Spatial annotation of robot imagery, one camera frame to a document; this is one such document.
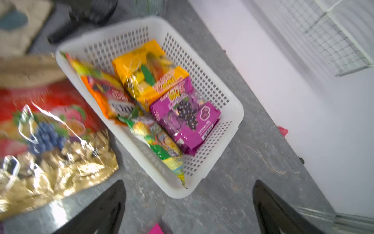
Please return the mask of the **large gold red candy bag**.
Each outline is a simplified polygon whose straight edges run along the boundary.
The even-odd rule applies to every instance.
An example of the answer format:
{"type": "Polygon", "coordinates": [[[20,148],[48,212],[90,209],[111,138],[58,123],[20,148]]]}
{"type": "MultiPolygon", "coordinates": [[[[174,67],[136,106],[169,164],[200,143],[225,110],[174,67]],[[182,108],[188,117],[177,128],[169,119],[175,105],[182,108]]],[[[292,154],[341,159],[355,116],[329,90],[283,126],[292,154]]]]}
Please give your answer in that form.
{"type": "Polygon", "coordinates": [[[50,56],[1,60],[1,220],[109,178],[108,131],[50,56]]]}

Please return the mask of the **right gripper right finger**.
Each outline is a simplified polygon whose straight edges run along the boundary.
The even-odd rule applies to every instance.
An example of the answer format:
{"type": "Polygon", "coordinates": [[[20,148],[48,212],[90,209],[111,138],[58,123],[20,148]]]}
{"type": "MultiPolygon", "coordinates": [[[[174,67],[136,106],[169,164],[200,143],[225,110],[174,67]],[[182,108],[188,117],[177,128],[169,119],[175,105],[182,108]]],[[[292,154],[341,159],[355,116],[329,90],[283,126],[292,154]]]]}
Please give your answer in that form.
{"type": "Polygon", "coordinates": [[[322,234],[261,180],[256,180],[253,204],[262,234],[322,234]]]}

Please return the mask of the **orange Fox's candy bag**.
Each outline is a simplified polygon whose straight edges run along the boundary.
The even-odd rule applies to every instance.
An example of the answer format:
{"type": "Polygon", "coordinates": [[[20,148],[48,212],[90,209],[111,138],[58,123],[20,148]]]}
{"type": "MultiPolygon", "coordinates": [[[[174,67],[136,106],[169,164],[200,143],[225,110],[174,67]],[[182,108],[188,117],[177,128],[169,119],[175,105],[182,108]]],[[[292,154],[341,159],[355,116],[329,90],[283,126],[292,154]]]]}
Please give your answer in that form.
{"type": "Polygon", "coordinates": [[[107,119],[126,118],[132,113],[135,103],[119,78],[68,53],[61,52],[61,55],[76,71],[107,119]]]}

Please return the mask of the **white plastic perforated basket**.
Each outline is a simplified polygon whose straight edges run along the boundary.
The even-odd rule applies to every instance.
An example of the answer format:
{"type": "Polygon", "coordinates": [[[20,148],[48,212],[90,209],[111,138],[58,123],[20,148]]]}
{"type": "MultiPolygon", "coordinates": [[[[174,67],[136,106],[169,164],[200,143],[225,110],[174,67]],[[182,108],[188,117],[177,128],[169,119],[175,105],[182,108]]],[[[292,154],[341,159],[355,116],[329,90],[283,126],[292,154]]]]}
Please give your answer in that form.
{"type": "Polygon", "coordinates": [[[163,192],[174,199],[189,196],[208,175],[238,131],[244,117],[240,101],[188,42],[161,17],[132,19],[82,34],[60,44],[55,56],[61,70],[113,133],[117,144],[125,148],[163,192]],[[117,56],[151,40],[156,40],[165,50],[167,57],[190,74],[198,92],[221,111],[219,122],[197,154],[184,156],[185,185],[182,185],[156,154],[127,127],[104,117],[92,95],[63,56],[63,53],[68,53],[111,73],[112,61],[117,56]]]}

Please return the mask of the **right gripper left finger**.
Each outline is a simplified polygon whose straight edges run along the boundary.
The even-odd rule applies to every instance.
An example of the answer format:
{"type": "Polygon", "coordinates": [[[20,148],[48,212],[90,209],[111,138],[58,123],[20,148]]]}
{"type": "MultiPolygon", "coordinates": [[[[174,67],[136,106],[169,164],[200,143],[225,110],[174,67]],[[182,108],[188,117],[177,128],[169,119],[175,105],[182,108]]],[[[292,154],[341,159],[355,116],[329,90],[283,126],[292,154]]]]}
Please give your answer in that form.
{"type": "Polygon", "coordinates": [[[116,181],[56,234],[118,234],[125,212],[126,189],[116,181]]]}

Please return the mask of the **yellow mango candy bag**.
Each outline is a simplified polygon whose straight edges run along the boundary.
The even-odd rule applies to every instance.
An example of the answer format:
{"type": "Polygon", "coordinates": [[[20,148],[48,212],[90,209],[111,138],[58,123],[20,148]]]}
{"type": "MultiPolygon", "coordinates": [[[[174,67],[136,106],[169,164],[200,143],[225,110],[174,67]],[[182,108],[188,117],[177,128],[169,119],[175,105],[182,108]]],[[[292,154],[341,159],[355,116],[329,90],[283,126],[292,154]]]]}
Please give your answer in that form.
{"type": "Polygon", "coordinates": [[[189,76],[187,71],[166,57],[156,40],[117,57],[112,65],[128,93],[146,111],[189,76]]]}

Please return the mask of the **small pink object at wall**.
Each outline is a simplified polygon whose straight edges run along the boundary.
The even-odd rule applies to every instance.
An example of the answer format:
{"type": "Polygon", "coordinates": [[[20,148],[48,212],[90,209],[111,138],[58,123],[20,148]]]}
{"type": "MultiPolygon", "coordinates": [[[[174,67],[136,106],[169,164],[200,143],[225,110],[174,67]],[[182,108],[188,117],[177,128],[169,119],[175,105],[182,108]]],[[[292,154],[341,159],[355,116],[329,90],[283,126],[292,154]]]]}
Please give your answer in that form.
{"type": "Polygon", "coordinates": [[[289,132],[289,130],[287,130],[287,129],[281,127],[281,126],[278,126],[278,129],[279,129],[280,133],[281,133],[284,137],[285,137],[285,136],[288,134],[288,132],[289,132]]]}

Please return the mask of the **pink fruit candy bag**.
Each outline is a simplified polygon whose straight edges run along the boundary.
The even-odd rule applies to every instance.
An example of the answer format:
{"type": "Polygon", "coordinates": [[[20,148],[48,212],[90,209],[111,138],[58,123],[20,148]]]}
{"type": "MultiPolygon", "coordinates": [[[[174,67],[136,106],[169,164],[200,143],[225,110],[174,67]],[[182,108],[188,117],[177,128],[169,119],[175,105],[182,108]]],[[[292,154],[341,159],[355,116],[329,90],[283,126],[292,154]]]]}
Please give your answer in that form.
{"type": "Polygon", "coordinates": [[[148,232],[148,234],[164,234],[159,224],[155,224],[155,226],[148,232]]]}

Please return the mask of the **green Fox's candy bag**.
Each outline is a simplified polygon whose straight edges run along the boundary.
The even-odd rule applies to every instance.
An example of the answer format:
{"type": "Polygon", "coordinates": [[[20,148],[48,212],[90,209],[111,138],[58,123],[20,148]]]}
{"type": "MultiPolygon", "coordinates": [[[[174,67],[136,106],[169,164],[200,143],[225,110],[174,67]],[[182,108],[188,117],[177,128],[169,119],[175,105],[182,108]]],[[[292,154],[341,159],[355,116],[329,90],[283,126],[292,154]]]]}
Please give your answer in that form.
{"type": "Polygon", "coordinates": [[[186,188],[183,153],[162,127],[154,119],[145,116],[132,115],[118,119],[127,124],[136,138],[148,145],[186,188]]]}

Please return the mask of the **purple grape candy bag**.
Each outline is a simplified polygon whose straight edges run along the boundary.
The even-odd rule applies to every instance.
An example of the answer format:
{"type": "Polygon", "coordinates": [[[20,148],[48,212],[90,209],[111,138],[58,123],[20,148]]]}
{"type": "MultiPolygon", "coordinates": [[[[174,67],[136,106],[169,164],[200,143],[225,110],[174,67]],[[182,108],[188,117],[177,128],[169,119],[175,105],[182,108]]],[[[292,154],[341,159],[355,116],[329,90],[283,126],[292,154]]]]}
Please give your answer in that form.
{"type": "Polygon", "coordinates": [[[195,156],[221,111],[205,100],[187,77],[150,106],[151,114],[185,155],[195,156]]]}

